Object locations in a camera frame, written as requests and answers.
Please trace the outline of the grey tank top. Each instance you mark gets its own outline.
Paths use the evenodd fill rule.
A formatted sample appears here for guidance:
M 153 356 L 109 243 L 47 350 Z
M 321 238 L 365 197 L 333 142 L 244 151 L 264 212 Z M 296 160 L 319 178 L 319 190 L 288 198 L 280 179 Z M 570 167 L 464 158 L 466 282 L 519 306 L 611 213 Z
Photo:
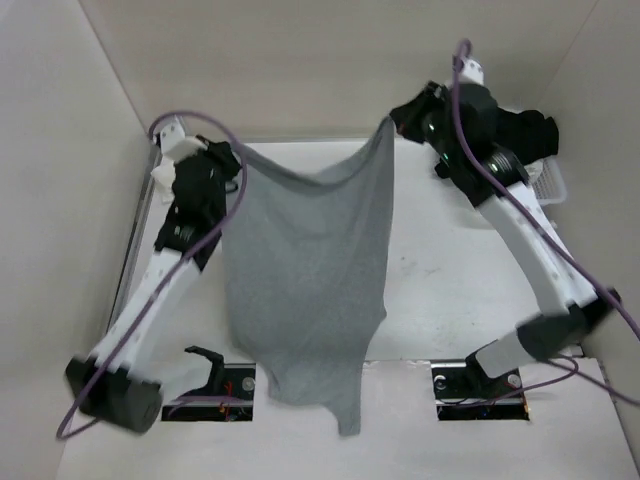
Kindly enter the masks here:
M 244 198 L 223 231 L 232 344 L 265 371 L 269 396 L 321 406 L 361 429 L 361 378 L 385 319 L 394 208 L 394 124 L 351 156 L 299 173 L 243 147 Z

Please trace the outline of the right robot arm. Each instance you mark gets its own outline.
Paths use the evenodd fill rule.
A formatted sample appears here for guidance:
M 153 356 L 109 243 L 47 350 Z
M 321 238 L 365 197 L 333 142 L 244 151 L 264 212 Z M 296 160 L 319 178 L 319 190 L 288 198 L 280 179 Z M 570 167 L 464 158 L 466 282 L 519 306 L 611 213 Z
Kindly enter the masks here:
M 539 314 L 465 359 L 464 384 L 489 394 L 512 371 L 546 361 L 593 333 L 612 310 L 585 276 L 566 260 L 562 244 L 540 208 L 524 165 L 499 142 L 501 109 L 478 84 L 450 88 L 429 82 L 410 102 L 391 110 L 398 133 L 429 144 L 438 154 L 438 175 L 449 178 L 500 235 L 528 280 Z

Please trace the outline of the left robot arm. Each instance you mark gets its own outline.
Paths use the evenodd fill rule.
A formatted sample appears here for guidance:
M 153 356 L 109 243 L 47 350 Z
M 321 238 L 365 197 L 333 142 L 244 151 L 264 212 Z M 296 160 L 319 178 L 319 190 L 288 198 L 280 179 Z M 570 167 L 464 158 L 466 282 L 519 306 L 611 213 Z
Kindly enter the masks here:
M 186 361 L 160 375 L 149 367 L 162 328 L 201 276 L 246 187 L 246 166 L 228 143 L 193 140 L 193 151 L 164 161 L 175 175 L 173 199 L 137 290 L 89 355 L 73 357 L 65 369 L 73 412 L 138 435 L 153 426 L 164 403 L 191 391 L 214 398 L 224 387 L 221 356 L 200 347 L 187 347 Z M 228 195 L 237 202 L 229 204 Z

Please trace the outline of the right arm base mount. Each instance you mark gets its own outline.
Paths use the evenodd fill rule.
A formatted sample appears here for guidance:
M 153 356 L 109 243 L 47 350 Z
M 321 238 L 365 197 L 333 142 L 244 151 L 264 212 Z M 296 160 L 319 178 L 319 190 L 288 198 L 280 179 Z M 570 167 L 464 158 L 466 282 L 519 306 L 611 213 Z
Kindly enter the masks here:
M 518 369 L 473 386 L 463 361 L 430 364 L 436 414 L 440 421 L 528 421 L 523 392 L 507 394 L 523 387 Z

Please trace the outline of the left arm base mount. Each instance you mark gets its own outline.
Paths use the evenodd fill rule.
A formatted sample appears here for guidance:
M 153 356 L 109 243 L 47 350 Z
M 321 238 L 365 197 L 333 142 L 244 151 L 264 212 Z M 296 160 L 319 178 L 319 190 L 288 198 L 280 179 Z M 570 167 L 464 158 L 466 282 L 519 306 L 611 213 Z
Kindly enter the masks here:
M 226 364 L 215 381 L 164 405 L 162 422 L 251 422 L 255 364 Z

